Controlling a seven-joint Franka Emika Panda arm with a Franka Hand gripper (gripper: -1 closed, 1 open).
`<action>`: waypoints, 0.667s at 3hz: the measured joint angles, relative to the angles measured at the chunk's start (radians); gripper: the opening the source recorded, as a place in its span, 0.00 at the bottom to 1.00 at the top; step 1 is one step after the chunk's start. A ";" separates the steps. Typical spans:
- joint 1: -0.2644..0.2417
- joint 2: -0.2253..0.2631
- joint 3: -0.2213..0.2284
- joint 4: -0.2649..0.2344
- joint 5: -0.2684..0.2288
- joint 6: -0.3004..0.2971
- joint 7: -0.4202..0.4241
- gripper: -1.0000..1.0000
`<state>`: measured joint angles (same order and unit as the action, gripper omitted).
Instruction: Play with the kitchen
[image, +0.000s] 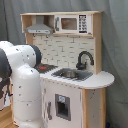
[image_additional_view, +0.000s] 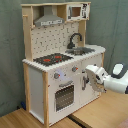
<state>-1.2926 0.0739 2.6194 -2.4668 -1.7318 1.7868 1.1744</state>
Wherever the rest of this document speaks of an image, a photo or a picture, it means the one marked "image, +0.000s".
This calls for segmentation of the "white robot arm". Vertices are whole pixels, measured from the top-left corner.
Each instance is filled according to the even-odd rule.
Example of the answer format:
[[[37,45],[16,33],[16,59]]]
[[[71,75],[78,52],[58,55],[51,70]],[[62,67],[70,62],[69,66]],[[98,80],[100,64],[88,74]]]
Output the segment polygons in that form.
[[[35,45],[0,41],[0,78],[13,84],[13,115],[19,128],[45,128],[42,118],[41,52]]]

